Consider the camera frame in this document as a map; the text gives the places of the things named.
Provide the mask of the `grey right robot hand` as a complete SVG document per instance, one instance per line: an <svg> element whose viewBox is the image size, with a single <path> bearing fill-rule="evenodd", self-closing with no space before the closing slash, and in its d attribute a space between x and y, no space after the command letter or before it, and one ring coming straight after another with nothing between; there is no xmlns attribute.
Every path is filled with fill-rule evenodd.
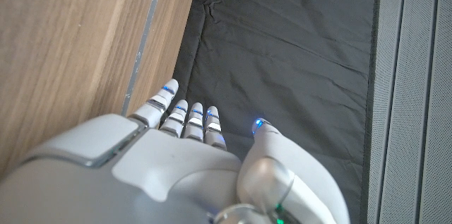
<svg viewBox="0 0 452 224"><path fill-rule="evenodd" d="M90 119L30 151L1 181L2 223L349 223L329 171L257 119L240 160L216 107L170 80L128 117Z"/></svg>

